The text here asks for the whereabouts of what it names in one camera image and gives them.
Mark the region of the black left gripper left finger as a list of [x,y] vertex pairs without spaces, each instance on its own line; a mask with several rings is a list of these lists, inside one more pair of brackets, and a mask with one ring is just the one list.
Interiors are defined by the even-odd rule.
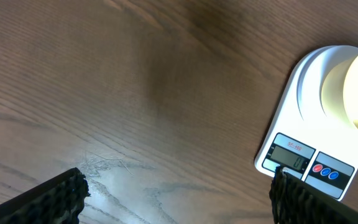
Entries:
[[72,168],[0,204],[0,223],[79,224],[89,195],[86,176]]

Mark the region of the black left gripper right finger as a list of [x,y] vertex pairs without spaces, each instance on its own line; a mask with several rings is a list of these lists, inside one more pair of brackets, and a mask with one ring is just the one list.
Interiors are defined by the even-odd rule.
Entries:
[[358,212],[306,184],[279,166],[269,198],[273,222],[280,224],[358,224]]

